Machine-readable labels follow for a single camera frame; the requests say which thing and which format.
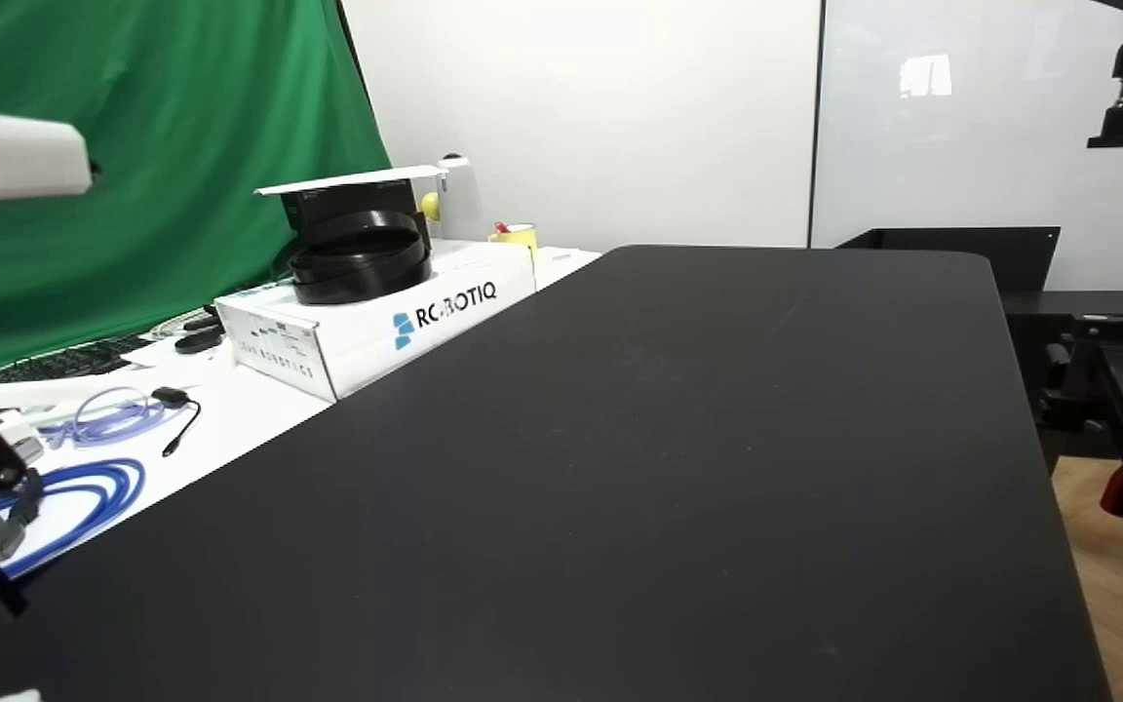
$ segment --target cardboard box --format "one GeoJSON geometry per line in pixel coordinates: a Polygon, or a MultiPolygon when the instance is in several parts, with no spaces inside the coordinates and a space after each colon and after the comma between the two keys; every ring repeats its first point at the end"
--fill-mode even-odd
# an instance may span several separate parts
{"type": "Polygon", "coordinates": [[[308,307],[294,283],[220,295],[243,368],[334,400],[529,295],[535,249],[435,243],[434,277],[361,305],[308,307]]]}

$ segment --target green backdrop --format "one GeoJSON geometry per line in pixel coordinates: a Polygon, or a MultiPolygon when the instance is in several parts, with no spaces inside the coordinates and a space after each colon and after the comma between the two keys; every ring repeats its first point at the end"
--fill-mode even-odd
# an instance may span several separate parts
{"type": "Polygon", "coordinates": [[[0,357],[116,334],[260,282],[253,186],[381,166],[334,0],[0,4],[0,113],[80,127],[80,200],[0,204],[0,357]]]}

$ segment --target white wall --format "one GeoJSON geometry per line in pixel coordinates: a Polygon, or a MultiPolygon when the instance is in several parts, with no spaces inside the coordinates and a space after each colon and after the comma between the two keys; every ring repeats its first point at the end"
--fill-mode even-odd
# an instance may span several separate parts
{"type": "Polygon", "coordinates": [[[1057,223],[1049,283],[1123,290],[1123,151],[1085,148],[1115,99],[1123,12],[1092,0],[828,12],[816,244],[868,226],[1057,223]]]}
{"type": "Polygon", "coordinates": [[[347,0],[395,162],[464,234],[803,244],[819,0],[347,0]]]}

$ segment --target wooden floor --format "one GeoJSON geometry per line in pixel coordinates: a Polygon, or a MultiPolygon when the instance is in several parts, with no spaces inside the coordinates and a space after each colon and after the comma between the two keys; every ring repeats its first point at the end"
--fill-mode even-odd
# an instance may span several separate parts
{"type": "Polygon", "coordinates": [[[1054,482],[1085,599],[1092,607],[1112,697],[1123,702],[1123,519],[1112,519],[1099,506],[1112,472],[1112,459],[1063,455],[1054,472],[1054,482]]]}

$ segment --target blue logo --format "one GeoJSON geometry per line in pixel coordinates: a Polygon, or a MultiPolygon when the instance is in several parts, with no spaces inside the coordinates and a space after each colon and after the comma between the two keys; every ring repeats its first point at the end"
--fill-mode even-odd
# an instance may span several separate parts
{"type": "Polygon", "coordinates": [[[415,339],[415,320],[408,320],[407,313],[396,313],[396,314],[395,314],[395,329],[396,329],[396,351],[408,348],[408,339],[415,339]]]}

